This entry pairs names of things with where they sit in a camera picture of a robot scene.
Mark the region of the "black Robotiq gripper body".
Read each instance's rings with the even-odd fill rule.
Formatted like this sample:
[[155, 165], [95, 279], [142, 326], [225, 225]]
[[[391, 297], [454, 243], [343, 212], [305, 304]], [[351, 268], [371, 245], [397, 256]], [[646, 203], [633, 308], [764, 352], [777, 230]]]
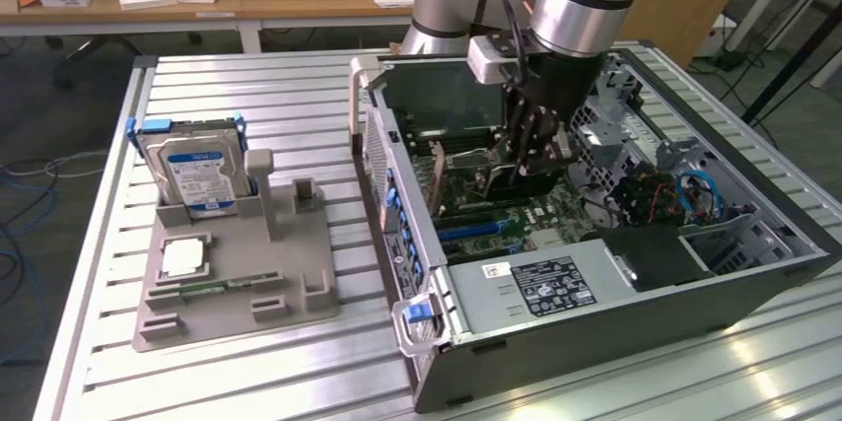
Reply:
[[529, 55], [526, 66], [525, 84], [505, 93], [506, 118], [514, 116], [520, 99], [526, 99], [529, 105], [541, 105], [554, 110], [561, 118], [572, 118], [592, 93], [605, 66], [605, 55]]

